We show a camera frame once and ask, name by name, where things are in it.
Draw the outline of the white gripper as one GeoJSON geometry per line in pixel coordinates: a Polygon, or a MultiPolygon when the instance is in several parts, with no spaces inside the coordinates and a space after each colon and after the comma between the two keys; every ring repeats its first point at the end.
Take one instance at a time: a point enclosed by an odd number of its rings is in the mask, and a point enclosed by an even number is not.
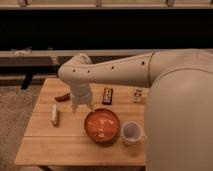
{"type": "Polygon", "coordinates": [[[92,91],[89,84],[72,84],[70,86],[70,99],[72,101],[72,111],[76,113],[78,105],[87,104],[88,108],[94,112],[92,101],[92,91]]]}

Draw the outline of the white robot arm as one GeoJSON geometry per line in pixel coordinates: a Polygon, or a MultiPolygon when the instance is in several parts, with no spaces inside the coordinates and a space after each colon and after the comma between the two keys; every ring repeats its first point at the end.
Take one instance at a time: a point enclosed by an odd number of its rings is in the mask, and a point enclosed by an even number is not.
{"type": "Polygon", "coordinates": [[[92,83],[147,88],[147,171],[213,171],[213,53],[153,51],[97,64],[77,54],[58,75],[75,105],[88,102],[92,83]]]}

